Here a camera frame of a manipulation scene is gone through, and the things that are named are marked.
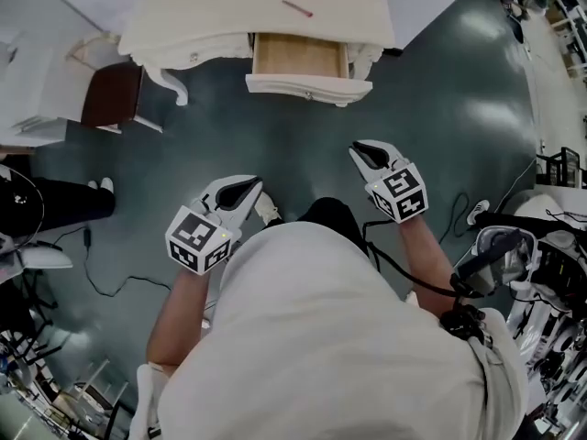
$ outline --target white shirt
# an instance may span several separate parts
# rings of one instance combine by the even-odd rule
[[[267,229],[227,265],[213,331],[161,396],[162,436],[507,440],[526,376],[503,317],[488,316],[502,353],[490,364],[506,368],[496,383],[345,237],[309,223]]]

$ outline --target dark green floor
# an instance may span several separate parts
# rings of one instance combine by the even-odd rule
[[[498,0],[459,0],[400,59],[375,64],[373,92],[345,109],[249,94],[250,60],[214,60],[179,75],[190,92],[187,107],[147,83],[142,104],[150,109],[142,114],[164,123],[163,135],[138,124],[123,126],[122,136],[72,126],[65,143],[40,150],[33,171],[71,182],[114,180],[116,213],[92,224],[89,267],[105,291],[129,274],[172,283],[178,266],[167,258],[165,229],[180,205],[219,177],[260,175],[287,219],[323,196],[346,202],[360,223],[381,219],[347,153],[361,138],[392,142],[416,163],[430,200],[426,220],[439,236],[457,194],[466,192],[471,205],[481,198],[497,205],[534,157],[530,97],[515,44]],[[531,174],[516,189],[530,185]],[[251,217],[245,236],[259,230],[260,220]],[[371,236],[403,261],[393,226]],[[456,261],[473,239],[450,236],[444,248]],[[107,355],[134,385],[167,292],[131,282],[117,298],[101,297],[83,275],[81,235],[61,243],[75,268],[50,272],[50,285],[61,305],[56,322],[74,335],[51,365],[66,380],[86,359]],[[384,275],[406,294],[397,274],[385,269]],[[132,392],[127,398],[132,402]]]

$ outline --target person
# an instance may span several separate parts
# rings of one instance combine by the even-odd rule
[[[99,187],[96,181],[83,185],[45,178],[28,180],[0,165],[0,204],[0,233],[17,238],[106,218],[114,212],[116,199],[110,178],[103,178]]]
[[[400,301],[345,204],[320,199],[287,224],[266,193],[255,209],[266,228],[228,262],[210,334],[201,339],[209,274],[187,269],[152,330],[147,360],[170,377],[163,438],[514,436],[527,379],[500,314],[484,310],[500,354],[491,363],[507,372],[495,384],[439,324],[454,299],[416,287],[419,307]],[[422,216],[398,229],[411,273],[451,289],[453,268]]]

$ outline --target shoe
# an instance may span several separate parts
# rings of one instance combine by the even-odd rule
[[[265,192],[262,192],[255,203],[255,212],[261,218],[265,225],[268,225],[271,220],[282,218],[277,212],[277,207],[272,198]]]
[[[471,213],[467,216],[467,224],[469,226],[474,226],[477,224],[477,220],[476,217],[478,214],[482,214],[483,212],[487,212],[489,210],[489,201],[480,201],[477,205],[475,205],[475,207],[473,208],[473,210],[471,210]]]
[[[106,189],[107,191],[114,193],[114,183],[110,178],[103,178],[102,182],[100,182],[100,188]]]

